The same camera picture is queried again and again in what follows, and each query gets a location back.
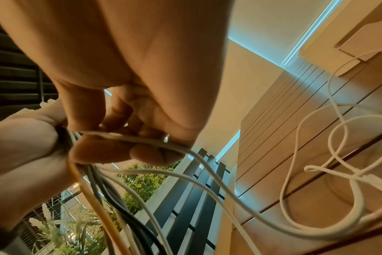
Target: coiled white cable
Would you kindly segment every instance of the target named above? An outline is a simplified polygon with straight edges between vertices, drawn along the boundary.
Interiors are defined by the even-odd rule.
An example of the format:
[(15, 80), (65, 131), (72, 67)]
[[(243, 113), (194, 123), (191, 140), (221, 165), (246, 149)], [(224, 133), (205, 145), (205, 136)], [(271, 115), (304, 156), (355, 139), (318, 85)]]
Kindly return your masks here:
[[(320, 108), (320, 109), (312, 112), (311, 114), (309, 114), (307, 117), (305, 117), (302, 120), (302, 122), (299, 124), (299, 126), (297, 128), (295, 151), (294, 151), (294, 154), (293, 154), (292, 163), (291, 163), (291, 166), (290, 166), (290, 169), (289, 169), (289, 173), (287, 174), (287, 177), (286, 177), (286, 180), (285, 180), (285, 183), (283, 185), (283, 188), (282, 188), (282, 191), (281, 191), (281, 195), (280, 195), (280, 206), (281, 206), (283, 214), (285, 215), (286, 219), (292, 225), (294, 225), (297, 228), (290, 227), (290, 226), (283, 225), (283, 224), (279, 224), (279, 223), (274, 223), (274, 222), (271, 222), (271, 221), (263, 218), (260, 213), (254, 211), (248, 205), (246, 205), (241, 200), (239, 200), (234, 195), (234, 193), (231, 192), (228, 189), (228, 187), (222, 182), (221, 178), (203, 160), (203, 158), (199, 154), (191, 151), (188, 148), (184, 148), (184, 147), (179, 146), (179, 145), (174, 145), (174, 144), (166, 143), (166, 142), (159, 141), (159, 140), (148, 139), (148, 138), (140, 138), (140, 137), (133, 137), (133, 136), (126, 136), (126, 135), (121, 135), (121, 134), (105, 133), (105, 132), (99, 132), (99, 131), (87, 131), (85, 133), (92, 134), (92, 135), (98, 135), (98, 136), (104, 137), (106, 139), (115, 139), (115, 140), (122, 140), (122, 141), (125, 141), (125, 142), (148, 144), (148, 145), (152, 145), (152, 146), (156, 146), (156, 147), (160, 147), (160, 148), (174, 150), (176, 152), (179, 152), (179, 153), (182, 153), (182, 154), (185, 154), (185, 155), (189, 154), (189, 155), (193, 156), (200, 164), (202, 164), (204, 166), (204, 168), (208, 171), (208, 173), (213, 177), (214, 181), (226, 192), (228, 197), (230, 197), (240, 207), (245, 209), (253, 217), (255, 217), (260, 222), (266, 224), (267, 226), (269, 226), (269, 227), (271, 227), (273, 229), (276, 229), (276, 230), (278, 230), (278, 231), (280, 231), (282, 233), (285, 233), (285, 234), (289, 234), (289, 235), (296, 236), (296, 237), (304, 237), (304, 238), (308, 238), (308, 239), (324, 239), (324, 238), (340, 237), (341, 234), (343, 234), (345, 232), (351, 231), (354, 227), (357, 227), (358, 225), (361, 225), (361, 224), (364, 224), (364, 223), (368, 223), (370, 221), (373, 221), (375, 219), (378, 219), (378, 218), (382, 217), (382, 208), (379, 209), (377, 212), (374, 212), (374, 213), (371, 213), (371, 214), (369, 214), (367, 216), (362, 217), (363, 212), (364, 212), (364, 208), (365, 208), (364, 197), (363, 197), (363, 194), (362, 194), (362, 192), (361, 192), (361, 190), (360, 190), (360, 188), (358, 186), (358, 183), (357, 183), (357, 181), (363, 181), (365, 183), (371, 183), (371, 184), (375, 184), (375, 185), (382, 185), (382, 182), (377, 182), (377, 181), (374, 181), (374, 180), (371, 180), (371, 179), (366, 179), (366, 178), (364, 178), (362, 176), (366, 172), (374, 169), (376, 166), (381, 164), (382, 163), (382, 157), (380, 159), (378, 159), (377, 161), (375, 161), (373, 164), (371, 164), (370, 166), (368, 166), (368, 167), (366, 167), (364, 169), (357, 169), (357, 168), (351, 166), (350, 164), (346, 163), (338, 155), (342, 151), (342, 149), (344, 148), (344, 146), (346, 144), (346, 141), (348, 139), (348, 126), (346, 125), (346, 123), (348, 123), (350, 121), (357, 120), (359, 118), (379, 118), (379, 119), (382, 119), (382, 115), (364, 115), (364, 116), (352, 118), (352, 119), (346, 121), (344, 119), (343, 115), (341, 114), (341, 112), (338, 109), (339, 106), (359, 107), (359, 108), (370, 109), (370, 110), (371, 110), (371, 108), (364, 107), (364, 106), (357, 105), (357, 104), (339, 104), (339, 105), (337, 105), (334, 102), (333, 98), (332, 98), (332, 94), (331, 94), (331, 90), (330, 90), (330, 84), (331, 84), (331, 81), (332, 81), (334, 75), (336, 74), (336, 72), (338, 70), (340, 70), (342, 67), (344, 67), (345, 65), (347, 65), (351, 61), (354, 61), (355, 59), (358, 59), (358, 58), (360, 58), (360, 57), (362, 57), (364, 55), (371, 54), (371, 53), (377, 53), (377, 52), (382, 52), (382, 49), (380, 49), (380, 50), (373, 50), (373, 51), (364, 53), (364, 54), (359, 55), (358, 57), (355, 57), (352, 60), (346, 62), (345, 64), (343, 64), (341, 67), (339, 67), (331, 75), (331, 77), (329, 78), (328, 83), (327, 83), (327, 92), (328, 92), (329, 100), (330, 100), (330, 102), (332, 104), (331, 106), (334, 107), (334, 109), (335, 109), (335, 111), (337, 113), (338, 118), (341, 120), (341, 124), (339, 124), (338, 126), (336, 126), (333, 129), (333, 131), (331, 132), (331, 134), (329, 136), (329, 139), (328, 139), (328, 147), (330, 149), (332, 157), (325, 164), (323, 164), (322, 166), (306, 166), (304, 168), (304, 170), (305, 171), (324, 171), (324, 172), (327, 172), (327, 173), (330, 173), (330, 174), (334, 174), (334, 175), (339, 176), (339, 177), (350, 179), (350, 185), (351, 185), (351, 188), (352, 188), (352, 191), (353, 191), (353, 195), (354, 195), (355, 201), (354, 201), (354, 205), (353, 205), (352, 210), (349, 212), (349, 214), (344, 219), (342, 219), (340, 222), (338, 222), (337, 224), (335, 224), (333, 226), (329, 226), (329, 227), (326, 227), (326, 228), (323, 228), (323, 229), (307, 227), (307, 226), (304, 226), (304, 225), (301, 225), (301, 224), (298, 224), (298, 223), (294, 222), (289, 217), (289, 215), (287, 214), (287, 211), (285, 210), (285, 207), (284, 207), (284, 204), (283, 204), (283, 196), (284, 196), (284, 192), (285, 192), (285, 188), (287, 186), (287, 183), (288, 183), (288, 181), (290, 179), (291, 171), (293, 170), (294, 163), (295, 163), (295, 160), (296, 160), (297, 151), (298, 151), (298, 136), (299, 136), (301, 125), (310, 116), (312, 116), (313, 114), (317, 113), (320, 110), (326, 109), (329, 106), (327, 106), (325, 108)], [(334, 133), (336, 132), (336, 130), (338, 130), (340, 127), (343, 127), (343, 129), (344, 129), (344, 137), (343, 137), (342, 142), (339, 145), (338, 149), (335, 151), (333, 149), (333, 147), (332, 147), (332, 137), (333, 137)], [(339, 172), (331, 170), (331, 169), (327, 169), (327, 166), (331, 163), (331, 161), (333, 161), (333, 159), (336, 159), (343, 166), (345, 166), (348, 169), (352, 170), (354, 172), (354, 174), (353, 175), (347, 175), (347, 174), (339, 173)], [(206, 188), (204, 185), (199, 185), (199, 183), (197, 181), (195, 181), (194, 179), (192, 179), (192, 178), (190, 178), (190, 177), (188, 177), (186, 175), (181, 175), (181, 174), (176, 174), (176, 173), (166, 172), (166, 171), (161, 171), (161, 170), (155, 170), (155, 169), (126, 170), (124, 172), (120, 171), (120, 173), (121, 174), (125, 174), (125, 173), (127, 173), (127, 174), (136, 174), (136, 173), (138, 173), (138, 174), (141, 174), (141, 173), (142, 174), (164, 174), (164, 175), (168, 175), (168, 176), (175, 176), (175, 177), (178, 177), (178, 178), (181, 178), (181, 179), (184, 179), (184, 180), (187, 180), (187, 181), (195, 183), (196, 185), (200, 186), (205, 191), (207, 191), (207, 193), (210, 196), (213, 195), (212, 198), (215, 199), (217, 201), (217, 203), (219, 203), (222, 206), (222, 208), (224, 209), (226, 214), (230, 217), (232, 222), (236, 225), (236, 227), (238, 228), (238, 230), (242, 234), (243, 238), (247, 241), (247, 244), (249, 245), (249, 247), (251, 248), (253, 253), (256, 254), (256, 255), (261, 254), (259, 252), (259, 250), (257, 249), (257, 247), (255, 246), (255, 244), (252, 242), (251, 238), (245, 232), (243, 227), (238, 223), (236, 218), (228, 210), (226, 210), (226, 208), (224, 208), (224, 205), (221, 203), (220, 200), (218, 200), (216, 195), (215, 194), (211, 194), (212, 191), (210, 189)]]

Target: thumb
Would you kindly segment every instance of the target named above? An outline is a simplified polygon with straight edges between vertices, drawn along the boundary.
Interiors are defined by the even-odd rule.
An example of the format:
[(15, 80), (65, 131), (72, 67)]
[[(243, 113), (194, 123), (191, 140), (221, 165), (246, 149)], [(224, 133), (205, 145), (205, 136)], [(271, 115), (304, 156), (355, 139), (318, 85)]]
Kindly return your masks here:
[(89, 89), (52, 79), (64, 105), (70, 131), (95, 130), (106, 114), (103, 89)]

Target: tangled cable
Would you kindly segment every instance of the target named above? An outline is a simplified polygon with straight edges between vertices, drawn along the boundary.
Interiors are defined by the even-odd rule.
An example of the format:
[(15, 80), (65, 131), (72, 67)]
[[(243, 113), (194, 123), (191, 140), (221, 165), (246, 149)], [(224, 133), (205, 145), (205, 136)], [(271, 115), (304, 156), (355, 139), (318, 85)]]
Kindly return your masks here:
[[(253, 217), (255, 217), (260, 222), (266, 224), (267, 226), (269, 226), (269, 227), (271, 227), (273, 229), (276, 229), (276, 230), (278, 230), (278, 231), (280, 231), (282, 233), (291, 235), (291, 236), (303, 237), (303, 238), (308, 238), (308, 239), (324, 239), (324, 238), (336, 238), (336, 237), (340, 237), (342, 234), (349, 234), (349, 233), (351, 233), (352, 230), (354, 230), (357, 227), (360, 227), (361, 225), (363, 225), (365, 223), (369, 223), (371, 221), (374, 221), (374, 220), (379, 219), (379, 218), (382, 217), (382, 208), (379, 209), (378, 211), (374, 212), (374, 213), (371, 213), (371, 214), (368, 214), (368, 215), (362, 217), (362, 215), (364, 213), (364, 209), (365, 209), (365, 202), (364, 202), (363, 194), (362, 194), (362, 192), (361, 192), (361, 190), (359, 188), (359, 185), (358, 185), (358, 181), (361, 181), (361, 182), (364, 182), (364, 183), (371, 184), (373, 186), (377, 186), (377, 185), (382, 186), (382, 181), (381, 180), (377, 180), (375, 178), (370, 178), (370, 175), (367, 175), (367, 176), (364, 175), (364, 174), (368, 173), (369, 171), (371, 171), (372, 169), (374, 169), (375, 167), (379, 166), (382, 163), (382, 157), (380, 157), (378, 160), (376, 160), (374, 163), (372, 163), (368, 167), (366, 167), (364, 169), (358, 169), (358, 168), (355, 168), (354, 166), (348, 164), (347, 162), (345, 162), (339, 156), (339, 153), (343, 150), (343, 148), (344, 148), (344, 146), (345, 146), (345, 144), (346, 144), (346, 142), (348, 140), (349, 129), (348, 129), (347, 123), (349, 123), (351, 121), (355, 121), (355, 120), (361, 119), (361, 118), (382, 119), (382, 115), (379, 115), (379, 114), (363, 115), (363, 116), (360, 116), (360, 117), (355, 117), (355, 118), (351, 118), (349, 120), (345, 120), (344, 116), (339, 111), (338, 107), (340, 107), (340, 106), (358, 107), (358, 108), (363, 108), (363, 109), (367, 109), (367, 110), (372, 110), (372, 109), (369, 108), (369, 107), (366, 107), (366, 106), (358, 105), (358, 104), (336, 104), (334, 102), (333, 98), (332, 98), (332, 93), (331, 93), (330, 85), (331, 85), (331, 82), (332, 82), (332, 79), (333, 79), (334, 75), (342, 67), (344, 67), (345, 65), (349, 64), (350, 62), (352, 62), (352, 61), (354, 61), (354, 60), (356, 60), (356, 59), (358, 59), (358, 58), (360, 58), (362, 56), (365, 56), (365, 55), (371, 54), (371, 53), (377, 53), (377, 52), (382, 52), (382, 49), (380, 49), (380, 50), (373, 50), (373, 51), (361, 54), (361, 55), (353, 58), (352, 60), (346, 62), (341, 67), (339, 67), (330, 76), (330, 78), (329, 78), (329, 80), (327, 82), (327, 85), (326, 85), (327, 86), (328, 97), (329, 97), (329, 100), (330, 100), (332, 105), (320, 108), (320, 109), (312, 112), (311, 114), (309, 114), (307, 117), (305, 117), (301, 121), (301, 123), (299, 124), (299, 126), (298, 126), (298, 128), (296, 130), (296, 143), (295, 143), (295, 148), (294, 148), (294, 154), (293, 154), (292, 162), (291, 162), (291, 165), (290, 165), (290, 168), (289, 168), (289, 172), (288, 172), (288, 174), (286, 176), (286, 180), (285, 180), (285, 183), (284, 183), (284, 185), (282, 187), (281, 194), (280, 194), (280, 206), (281, 206), (281, 209), (282, 209), (282, 213), (285, 216), (285, 218), (294, 227), (283, 225), (283, 224), (279, 224), (279, 223), (276, 223), (276, 222), (271, 222), (271, 221), (263, 218), (259, 212), (254, 211), (248, 205), (246, 205), (241, 200), (239, 200), (235, 196), (234, 192), (229, 190), (228, 187), (222, 182), (221, 178), (212, 170), (212, 168), (207, 164), (207, 162), (205, 162), (204, 159), (199, 154), (191, 151), (188, 148), (184, 148), (184, 147), (179, 146), (179, 145), (175, 145), (175, 144), (171, 144), (171, 143), (166, 143), (166, 142), (159, 141), (159, 140), (148, 139), (148, 138), (140, 138), (140, 137), (133, 137), (133, 136), (127, 136), (127, 135), (121, 135), (121, 134), (106, 133), (106, 132), (99, 132), (99, 131), (86, 131), (84, 133), (92, 134), (92, 135), (97, 135), (97, 136), (103, 137), (105, 139), (114, 139), (114, 140), (121, 140), (121, 141), (125, 141), (125, 142), (132, 142), (132, 143), (138, 143), (138, 144), (152, 145), (152, 146), (156, 146), (156, 147), (160, 147), (160, 148), (164, 148), (164, 149), (173, 150), (173, 151), (176, 151), (178, 153), (182, 153), (184, 155), (189, 154), (192, 157), (194, 157), (194, 159), (196, 161), (198, 161), (200, 164), (203, 165), (203, 167), (213, 177), (214, 181), (219, 185), (219, 187), (221, 187), (226, 192), (226, 197), (229, 197), (230, 199), (234, 200), (234, 202), (237, 203), (240, 207), (242, 207), (244, 210), (246, 210), (248, 213), (250, 213)], [(339, 176), (339, 177), (342, 177), (342, 178), (349, 179), (350, 180), (350, 186), (351, 186), (352, 191), (353, 191), (354, 204), (353, 204), (352, 210), (349, 212), (349, 214), (346, 217), (344, 217), (340, 222), (336, 223), (333, 226), (329, 226), (329, 227), (320, 229), (320, 228), (313, 228), (313, 227), (304, 226), (304, 225), (298, 224), (297, 222), (294, 222), (290, 218), (290, 216), (288, 215), (288, 213), (287, 213), (287, 211), (285, 209), (285, 205), (283, 203), (283, 198), (284, 198), (284, 193), (285, 193), (286, 186), (287, 186), (287, 184), (289, 182), (289, 179), (290, 179), (290, 174), (291, 174), (291, 172), (292, 172), (292, 170), (294, 168), (294, 164), (295, 164), (295, 161), (296, 161), (297, 152), (298, 152), (298, 139), (299, 139), (299, 133), (300, 133), (301, 126), (311, 116), (313, 116), (315, 113), (317, 113), (319, 111), (322, 111), (324, 109), (327, 109), (329, 107), (333, 107), (334, 108), (334, 110), (335, 110), (339, 120), (341, 121), (341, 123), (339, 125), (337, 125), (331, 131), (331, 133), (330, 133), (330, 135), (328, 137), (328, 148), (329, 148), (329, 150), (330, 150), (330, 152), (332, 154), (332, 157), (326, 163), (324, 163), (322, 166), (306, 166), (304, 168), (304, 170), (305, 171), (323, 171), (323, 172), (326, 172), (328, 174), (332, 174), (332, 175), (335, 175), (335, 176)], [(341, 144), (339, 145), (338, 149), (335, 150), (334, 147), (333, 147), (333, 144), (332, 144), (332, 138), (333, 138), (335, 132), (337, 130), (339, 130), (340, 128), (343, 128), (344, 136), (343, 136), (343, 139), (342, 139)], [(353, 171), (353, 174), (352, 175), (344, 174), (344, 173), (341, 173), (341, 172), (338, 172), (338, 171), (335, 171), (335, 170), (332, 170), (332, 169), (328, 169), (327, 166), (334, 159), (337, 160), (338, 162), (340, 162), (341, 165), (343, 165), (344, 167), (346, 167), (346, 168), (350, 169), (351, 171)], [(70, 169), (73, 171), (73, 173), (75, 171), (77, 171), (76, 166), (74, 164), (72, 164), (72, 163), (70, 163)], [(188, 177), (187, 175), (184, 175), (184, 174), (177, 174), (177, 173), (173, 173), (173, 172), (168, 172), (168, 171), (163, 171), (163, 170), (156, 170), (156, 169), (136, 169), (136, 170), (115, 171), (115, 172), (118, 172), (118, 173), (123, 174), (123, 175), (163, 174), (163, 175), (166, 175), (166, 176), (173, 176), (173, 177), (177, 177), (177, 178), (186, 180), (188, 182), (194, 183), (195, 185), (197, 185), (200, 188), (204, 189), (208, 193), (208, 195), (211, 196), (218, 203), (218, 205), (222, 207), (222, 209), (224, 210), (226, 215), (228, 215), (230, 217), (230, 219), (233, 222), (233, 224), (236, 226), (236, 228), (238, 229), (238, 231), (240, 232), (242, 237), (245, 239), (245, 241), (247, 242), (247, 244), (250, 247), (250, 249), (252, 250), (252, 252), (255, 255), (260, 255), (261, 254), (259, 252), (259, 250), (257, 249), (257, 247), (255, 246), (254, 242), (251, 240), (250, 236), (247, 234), (247, 232), (244, 230), (244, 228), (237, 221), (235, 216), (224, 206), (224, 204), (218, 199), (218, 197), (215, 195), (215, 193), (213, 193), (206, 186), (200, 184), (195, 179), (190, 178), (190, 177)], [(114, 182), (117, 182), (125, 190), (127, 190), (131, 195), (133, 195), (134, 198), (136, 198), (136, 193), (134, 191), (132, 191), (124, 183), (120, 182), (116, 178), (114, 178), (112, 176), (109, 176), (107, 174), (101, 173), (100, 175), (103, 178), (108, 178), (108, 179), (110, 179), (110, 180), (112, 180)], [(81, 184), (79, 179), (78, 179), (78, 183), (79, 183), (79, 186), (82, 189), (83, 185)], [(87, 195), (85, 194), (85, 196), (86, 196), (86, 198), (88, 200), (89, 199), (90, 200), (94, 200), (93, 198), (89, 198), (88, 194)], [(94, 206), (94, 201), (90, 202), (90, 200), (89, 200), (89, 203), (93, 207)], [(163, 240), (164, 248), (165, 248), (167, 254), (171, 255), (172, 252), (170, 250), (170, 247), (169, 247), (169, 245), (167, 243), (167, 240), (165, 239), (164, 235), (161, 232), (159, 224), (157, 224), (157, 222), (155, 222), (156, 219), (154, 218), (153, 213), (148, 210), (148, 208), (146, 207), (146, 205), (144, 203), (143, 204), (140, 203), (140, 205), (144, 208), (146, 213), (151, 218), (151, 222), (154, 223), (153, 225), (156, 228), (156, 231), (159, 233), (160, 237)], [(117, 242), (120, 242), (119, 240), (117, 240), (117, 237), (115, 236), (115, 235), (117, 235), (116, 231), (114, 232), (113, 230), (109, 229), (109, 228), (111, 228), (111, 224), (105, 222), (105, 220), (102, 220), (102, 218), (104, 217), (104, 213), (100, 213), (99, 216), (100, 216), (100, 219), (101, 219), (103, 225), (105, 226), (108, 234), (111, 236), (112, 240), (116, 244), (117, 244)], [(122, 249), (120, 249), (120, 252), (122, 252), (122, 254), (126, 254), (125, 252), (127, 252), (127, 251), (128, 251), (128, 249), (125, 249), (124, 247), (122, 247)]]

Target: bush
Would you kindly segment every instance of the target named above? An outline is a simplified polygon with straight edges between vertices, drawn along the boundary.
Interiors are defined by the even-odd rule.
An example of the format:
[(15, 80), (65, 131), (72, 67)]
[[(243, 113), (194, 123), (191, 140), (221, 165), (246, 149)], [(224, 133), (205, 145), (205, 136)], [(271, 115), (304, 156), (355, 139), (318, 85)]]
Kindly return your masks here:
[[(167, 171), (173, 171), (174, 168), (180, 163), (178, 161), (170, 166), (159, 168), (154, 166), (149, 166), (147, 164), (139, 164), (135, 163), (129, 167), (129, 169), (163, 169)], [(151, 196), (153, 196), (163, 181), (167, 178), (164, 175), (156, 175), (156, 174), (139, 174), (139, 175), (122, 175), (117, 174), (117, 177), (123, 180), (129, 187), (131, 187), (141, 198), (143, 201), (147, 201)], [(133, 197), (125, 193), (123, 197), (124, 202), (126, 203), (129, 211), (132, 214), (136, 214), (142, 208), (141, 206), (133, 199)]]

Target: bundle of cables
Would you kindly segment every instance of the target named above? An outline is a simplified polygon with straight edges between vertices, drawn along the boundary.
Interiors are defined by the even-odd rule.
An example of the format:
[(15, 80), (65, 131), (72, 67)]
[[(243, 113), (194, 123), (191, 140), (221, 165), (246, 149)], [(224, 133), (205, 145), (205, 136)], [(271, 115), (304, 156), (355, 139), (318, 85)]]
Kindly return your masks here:
[[(171, 144), (169, 142), (163, 142), (160, 140), (154, 140), (154, 139), (147, 139), (147, 138), (140, 138), (140, 137), (133, 137), (133, 136), (126, 136), (126, 135), (121, 135), (121, 134), (114, 134), (114, 133), (106, 133), (106, 132), (99, 132), (99, 131), (87, 131), (84, 133), (87, 134), (92, 134), (92, 135), (97, 135), (100, 137), (103, 137), (105, 139), (114, 139), (114, 140), (121, 140), (125, 142), (132, 142), (132, 143), (139, 143), (139, 144), (147, 144), (147, 145), (152, 145), (164, 149), (169, 149), (176, 151), (178, 153), (182, 153), (184, 155), (189, 154), (192, 157), (194, 157), (195, 160), (197, 160), (199, 163), (203, 165), (203, 167), (208, 171), (208, 173), (213, 177), (214, 181), (226, 192), (226, 197), (229, 199), (232, 199), (235, 203), (237, 203), (240, 207), (245, 209), (248, 213), (250, 213), (253, 217), (255, 217), (257, 220), (260, 222), (266, 224), (267, 226), (276, 229), (282, 233), (295, 236), (295, 237), (302, 237), (302, 238), (308, 238), (308, 239), (329, 239), (329, 238), (341, 238), (344, 235), (351, 234), (353, 231), (356, 229), (362, 227), (364, 224), (367, 224), (369, 222), (372, 222), (374, 220), (377, 220), (382, 217), (382, 208), (379, 209), (378, 211), (368, 214), (366, 216), (362, 215), (364, 214), (365, 210), (365, 202), (364, 202), (364, 197), (363, 194), (359, 188), (358, 181), (368, 183), (373, 185), (374, 187), (382, 187), (382, 180), (378, 178), (371, 178), (371, 175), (365, 175), (369, 171), (373, 170), (375, 167), (379, 166), (382, 164), (382, 157), (380, 157), (377, 161), (369, 165), (368, 167), (364, 169), (358, 169), (353, 167), (352, 165), (348, 164), (345, 162), (340, 156), (339, 153), (342, 151), (344, 148), (347, 139), (348, 139), (348, 126), (347, 123), (350, 121), (354, 121), (360, 118), (370, 118), (370, 119), (382, 119), (382, 115), (379, 114), (372, 114), (372, 115), (363, 115), (360, 117), (355, 117), (351, 118), (349, 120), (345, 120), (344, 116), (342, 113), (339, 111), (340, 106), (351, 106), (351, 107), (359, 107), (359, 108), (364, 108), (367, 110), (371, 110), (371, 108), (364, 107), (362, 105), (357, 105), (357, 104), (336, 104), (332, 98), (332, 93), (330, 89), (330, 85), (332, 82), (332, 79), (334, 75), (345, 65), (348, 63), (354, 61), (355, 59), (358, 59), (364, 55), (371, 54), (371, 53), (377, 53), (377, 52), (382, 52), (382, 49), (380, 50), (373, 50), (371, 52), (367, 52), (365, 54), (359, 55), (356, 58), (353, 58), (352, 60), (346, 62), (344, 65), (342, 65), (340, 68), (338, 68), (329, 78), (328, 83), (327, 83), (327, 92), (329, 96), (329, 100), (331, 102), (331, 106), (333, 107), (339, 120), (341, 123), (337, 125), (332, 132), (330, 133), (329, 139), (328, 139), (328, 147), (329, 150), (332, 154), (332, 157), (324, 163), (322, 166), (306, 166), (304, 168), (305, 171), (323, 171), (332, 175), (336, 175), (342, 178), (346, 178), (350, 180), (350, 185), (353, 191), (354, 199), (355, 202), (353, 204), (353, 208), (350, 211), (350, 213), (342, 219), (340, 222), (336, 223), (333, 226), (329, 226), (326, 228), (313, 228), (313, 227), (308, 227), (304, 226), (301, 224), (298, 224), (297, 222), (294, 222), (291, 217), (288, 215), (285, 206), (283, 204), (283, 196), (285, 193), (286, 186), (289, 182), (290, 179), (290, 174), (294, 168), (294, 163), (296, 160), (297, 152), (298, 152), (298, 138), (299, 138), (299, 132), (301, 129), (301, 125), (311, 116), (313, 116), (315, 113), (326, 109), (328, 107), (320, 108), (316, 110), (315, 112), (311, 113), (308, 115), (305, 119), (302, 120), (302, 122), (299, 124), (296, 132), (296, 144), (295, 144), (295, 151), (292, 159), (292, 163), (289, 169), (289, 173), (286, 177), (285, 183), (283, 185), (281, 194), (280, 194), (280, 205), (282, 212), (286, 219), (295, 227), (279, 224), (276, 222), (271, 222), (261, 216), (260, 213), (254, 211), (252, 208), (250, 208), (248, 205), (240, 201), (234, 194), (233, 191), (229, 190), (228, 187), (222, 182), (221, 178), (212, 170), (212, 168), (204, 161), (204, 159), (198, 155), (197, 153), (191, 151), (188, 148), (184, 148), (182, 146), (176, 145), (176, 144)], [(333, 145), (332, 145), (332, 138), (335, 134), (335, 132), (342, 128), (344, 130), (344, 137), (341, 141), (341, 144), (339, 145), (338, 149), (335, 150)], [(72, 141), (75, 141), (77, 138), (79, 138), (78, 134), (72, 134), (70, 133)], [(344, 167), (350, 169), (353, 171), (353, 174), (344, 174), (335, 170), (328, 169), (327, 166), (333, 161), (337, 160), (338, 162), (341, 163)], [(150, 249), (150, 242), (152, 241), (156, 244), (158, 249), (160, 250), (161, 254), (168, 254), (172, 255), (172, 251), (170, 249), (169, 244), (167, 243), (167, 240), (165, 239), (165, 236), (162, 234), (162, 230), (159, 226), (159, 224), (156, 221), (156, 218), (153, 216), (153, 213), (149, 211), (143, 200), (125, 183), (122, 183), (121, 181), (117, 180), (116, 178), (110, 176), (109, 174), (105, 174), (103, 172), (100, 172), (99, 169), (97, 169), (94, 166), (89, 166), (86, 168), (85, 174), (88, 176), (89, 181), (91, 183), (91, 188), (93, 189), (93, 193), (90, 191), (86, 183), (84, 182), (82, 175), (80, 174), (78, 167), (71, 161), (68, 161), (69, 164), (69, 169), (71, 170), (73, 176), (76, 178), (76, 181), (79, 184), (79, 187), (81, 188), (83, 194), (85, 195), (86, 199), (89, 201), (90, 205), (93, 207), (94, 211), (98, 214), (104, 229), (107, 233), (106, 236), (110, 237), (111, 240), (116, 244), (119, 252), (123, 255), (126, 254), (152, 254), (152, 251)], [(124, 170), (124, 171), (119, 171), (117, 170), (118, 173), (123, 174), (123, 175), (136, 175), (136, 174), (162, 174), (166, 176), (173, 176), (176, 178), (180, 178), (183, 180), (186, 180), (188, 182), (192, 182), (193, 184), (199, 186), (202, 188), (204, 191), (207, 192), (209, 196), (211, 196), (219, 206), (222, 207), (224, 210), (225, 214), (230, 217), (231, 221), (233, 224), (236, 226), (242, 237), (245, 239), (246, 243), (249, 245), (250, 249), (255, 255), (260, 255), (260, 251), (257, 249), (255, 246), (254, 242), (251, 240), (250, 236), (247, 234), (247, 232), (244, 230), (244, 228), (240, 225), (240, 223), (237, 221), (235, 216), (224, 206), (224, 203), (218, 199), (218, 196), (212, 192), (208, 187), (205, 185), (202, 185), (199, 183), (197, 180), (183, 175), (183, 174), (178, 174), (178, 173), (173, 173), (169, 171), (164, 171), (164, 170), (156, 170), (156, 169), (131, 169), (131, 170)], [(156, 229), (156, 232), (160, 235), (162, 239), (162, 244), (157, 240), (155, 235), (147, 229), (142, 223), (140, 223), (133, 215), (131, 215), (128, 210), (126, 209), (125, 204), (121, 200), (120, 196), (118, 195), (117, 191), (114, 189), (114, 187), (107, 181), (107, 179), (118, 183), (121, 187), (123, 187), (127, 192), (129, 192), (136, 200), (139, 202), (141, 207), (145, 210), (145, 212), (148, 214), (148, 216), (151, 219), (151, 222)], [(118, 212), (118, 217), (121, 222), (121, 226), (123, 230), (126, 233), (126, 236), (129, 239), (130, 242), (130, 247), (131, 250), (127, 248), (127, 246), (124, 244), (122, 238), (119, 236), (119, 233), (117, 229), (115, 228), (114, 223), (112, 220), (109, 218), (109, 215), (107, 212), (104, 210), (103, 206), (101, 205), (101, 200), (99, 197), (99, 192), (98, 188), (100, 189), (101, 193), (104, 195), (106, 198), (107, 202), (110, 203)]]

